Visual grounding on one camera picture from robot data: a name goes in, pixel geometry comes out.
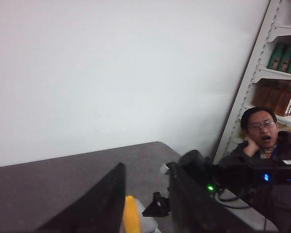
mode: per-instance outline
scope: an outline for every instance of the metal shelf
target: metal shelf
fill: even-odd
[[[268,69],[266,66],[258,65],[256,74],[254,76],[253,82],[257,83],[260,79],[283,79],[283,80],[291,80],[291,74]]]
[[[266,42],[272,42],[278,36],[291,35],[291,25],[274,23]]]
[[[291,116],[277,116],[277,121],[280,124],[287,125],[289,128],[291,127]]]

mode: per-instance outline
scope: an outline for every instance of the man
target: man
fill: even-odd
[[[291,159],[291,133],[279,132],[276,116],[270,110],[259,107],[246,110],[241,128],[246,141],[224,157],[219,166],[248,164],[260,159]],[[241,187],[238,184],[230,189],[238,196],[245,192],[244,200],[268,217],[280,232],[291,230],[291,185]]]

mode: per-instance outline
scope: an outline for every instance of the black hair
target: black hair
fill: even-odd
[[[243,113],[243,116],[242,116],[242,119],[241,119],[241,128],[243,130],[247,130],[248,131],[248,121],[249,121],[249,118],[250,116],[253,114],[253,113],[256,113],[256,112],[259,112],[259,111],[265,111],[265,112],[268,112],[274,122],[277,122],[277,117],[276,115],[271,111],[269,110],[268,108],[262,108],[262,107],[254,107],[254,108],[249,108],[247,109],[244,113]]]

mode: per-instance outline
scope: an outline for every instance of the yellow bottle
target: yellow bottle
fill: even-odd
[[[137,204],[133,196],[125,197],[123,223],[126,233],[141,232]]]

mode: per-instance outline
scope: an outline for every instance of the black cable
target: black cable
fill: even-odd
[[[266,231],[266,222],[267,222],[267,218],[266,216],[264,216],[264,226],[263,226],[263,231]]]
[[[230,208],[230,209],[248,209],[248,208],[251,208],[251,206],[250,205],[248,205],[248,206],[230,206],[230,205],[225,205],[225,204],[223,204],[223,203],[220,203],[220,202],[218,202],[216,199],[215,199],[215,196],[214,196],[214,194],[212,195],[212,198],[218,203],[218,204],[220,204],[220,205],[222,205],[222,206],[224,206],[224,207],[227,207],[227,208]]]
[[[233,197],[233,198],[228,198],[228,199],[223,199],[220,196],[223,194],[224,190],[222,190],[221,192],[218,192],[218,199],[222,202],[229,202],[229,201],[235,201],[238,200],[239,197]]]

